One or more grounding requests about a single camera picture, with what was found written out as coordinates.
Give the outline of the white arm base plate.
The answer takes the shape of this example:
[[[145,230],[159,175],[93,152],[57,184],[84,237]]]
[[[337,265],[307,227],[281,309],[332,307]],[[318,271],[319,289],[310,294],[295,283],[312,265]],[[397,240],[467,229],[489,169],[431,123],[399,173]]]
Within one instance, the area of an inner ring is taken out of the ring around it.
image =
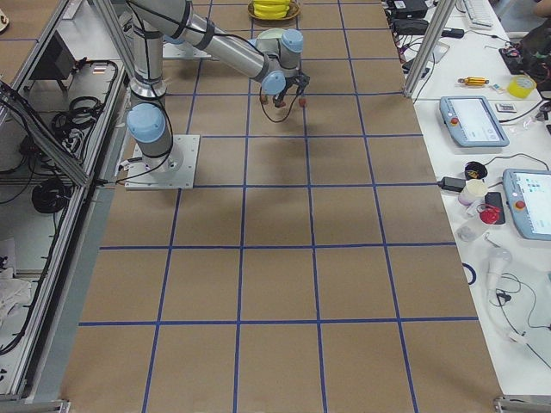
[[[140,157],[128,166],[129,178],[123,184],[128,190],[191,189],[195,183],[197,158],[200,149],[199,135],[176,134],[171,153],[157,159],[143,157],[139,145],[133,157]]]

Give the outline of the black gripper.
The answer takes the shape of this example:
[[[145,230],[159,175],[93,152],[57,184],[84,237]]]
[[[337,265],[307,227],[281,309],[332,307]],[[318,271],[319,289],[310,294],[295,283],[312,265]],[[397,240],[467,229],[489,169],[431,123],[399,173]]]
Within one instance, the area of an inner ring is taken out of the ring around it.
[[[286,78],[286,85],[284,89],[274,96],[274,106],[279,102],[285,102],[285,95],[293,87],[296,88],[295,94],[297,96],[303,96],[305,94],[306,88],[310,83],[310,77],[304,72],[298,72],[297,74]]]

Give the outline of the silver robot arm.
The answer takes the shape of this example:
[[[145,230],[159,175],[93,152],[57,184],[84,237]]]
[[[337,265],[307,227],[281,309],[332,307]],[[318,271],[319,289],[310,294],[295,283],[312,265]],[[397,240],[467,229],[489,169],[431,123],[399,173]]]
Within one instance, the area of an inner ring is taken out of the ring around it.
[[[164,107],[164,50],[180,59],[215,59],[261,86],[262,102],[284,104],[291,88],[302,97],[309,77],[301,71],[302,33],[295,29],[265,32],[247,40],[218,28],[197,14],[190,1],[130,1],[132,14],[133,106],[127,129],[135,139],[146,171],[176,170],[183,161],[176,149],[170,118]]]

